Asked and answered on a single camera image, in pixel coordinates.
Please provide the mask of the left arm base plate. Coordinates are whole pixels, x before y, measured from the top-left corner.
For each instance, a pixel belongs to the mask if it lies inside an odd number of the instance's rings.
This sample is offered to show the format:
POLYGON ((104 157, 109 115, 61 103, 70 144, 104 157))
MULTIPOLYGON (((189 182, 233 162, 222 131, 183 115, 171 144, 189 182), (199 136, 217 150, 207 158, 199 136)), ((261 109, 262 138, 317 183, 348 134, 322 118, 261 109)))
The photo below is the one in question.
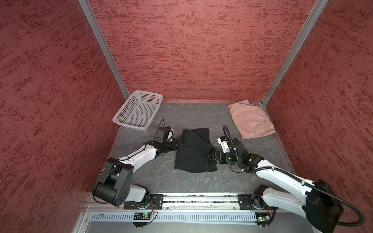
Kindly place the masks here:
POLYGON ((163 194, 146 194, 141 202, 125 202, 125 210, 161 210, 163 206, 163 194))

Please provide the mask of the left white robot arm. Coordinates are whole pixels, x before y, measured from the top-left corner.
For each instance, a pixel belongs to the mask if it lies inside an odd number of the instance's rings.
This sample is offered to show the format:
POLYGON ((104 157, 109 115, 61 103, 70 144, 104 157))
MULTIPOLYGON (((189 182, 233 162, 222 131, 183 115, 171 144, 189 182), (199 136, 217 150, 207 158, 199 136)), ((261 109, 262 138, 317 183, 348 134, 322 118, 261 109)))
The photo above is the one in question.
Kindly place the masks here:
POLYGON ((124 203, 137 203, 145 208, 150 202, 148 188, 132 183, 133 174, 143 165, 170 151, 182 149, 180 138, 163 143, 148 141, 135 152, 116 159, 110 157, 96 178, 92 189, 93 199, 100 204, 119 207, 124 203))

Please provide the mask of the black shorts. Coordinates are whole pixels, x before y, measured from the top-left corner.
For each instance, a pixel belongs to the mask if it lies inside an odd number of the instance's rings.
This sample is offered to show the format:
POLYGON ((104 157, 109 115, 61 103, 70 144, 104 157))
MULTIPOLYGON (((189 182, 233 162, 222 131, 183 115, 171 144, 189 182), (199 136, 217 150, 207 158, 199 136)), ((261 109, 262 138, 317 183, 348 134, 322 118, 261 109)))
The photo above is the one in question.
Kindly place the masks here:
POLYGON ((181 135, 183 148, 176 153, 174 168, 190 173, 215 172, 216 164, 208 158, 215 152, 210 142, 210 130, 199 128, 193 130, 184 129, 181 135))

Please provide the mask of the pink shorts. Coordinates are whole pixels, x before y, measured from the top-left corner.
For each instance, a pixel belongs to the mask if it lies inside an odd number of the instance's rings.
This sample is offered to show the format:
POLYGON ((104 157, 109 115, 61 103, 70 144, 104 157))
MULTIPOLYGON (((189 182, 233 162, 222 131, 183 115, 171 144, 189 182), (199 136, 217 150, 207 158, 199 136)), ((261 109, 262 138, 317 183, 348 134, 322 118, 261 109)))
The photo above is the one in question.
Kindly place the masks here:
POLYGON ((275 127, 260 107, 248 100, 228 105, 231 118, 242 139, 253 139, 275 133, 275 127))

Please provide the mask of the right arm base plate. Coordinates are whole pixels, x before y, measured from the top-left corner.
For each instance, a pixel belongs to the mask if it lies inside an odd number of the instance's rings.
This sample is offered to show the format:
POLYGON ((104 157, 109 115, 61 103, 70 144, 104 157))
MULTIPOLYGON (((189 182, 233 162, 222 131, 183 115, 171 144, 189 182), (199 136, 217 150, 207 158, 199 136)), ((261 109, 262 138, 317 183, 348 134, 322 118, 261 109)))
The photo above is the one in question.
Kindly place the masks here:
POLYGON ((238 194, 238 204, 240 210, 275 210, 274 206, 268 206, 260 197, 252 196, 251 194, 238 194))

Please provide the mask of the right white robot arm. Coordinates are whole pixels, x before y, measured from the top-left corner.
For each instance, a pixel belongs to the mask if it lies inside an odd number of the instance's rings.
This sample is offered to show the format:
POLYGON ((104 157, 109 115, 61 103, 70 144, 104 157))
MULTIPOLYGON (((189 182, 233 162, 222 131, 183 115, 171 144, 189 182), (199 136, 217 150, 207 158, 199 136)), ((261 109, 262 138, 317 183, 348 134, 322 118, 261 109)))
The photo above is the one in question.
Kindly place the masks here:
POLYGON ((249 153, 238 140, 220 137, 222 151, 210 152, 207 158, 214 164, 238 165, 242 172, 272 182, 283 191, 260 185, 251 195, 240 195, 242 209, 256 210, 280 208, 304 217, 322 233, 332 233, 343 213, 341 203, 332 196, 334 192, 324 181, 313 182, 293 175, 264 159, 249 153))

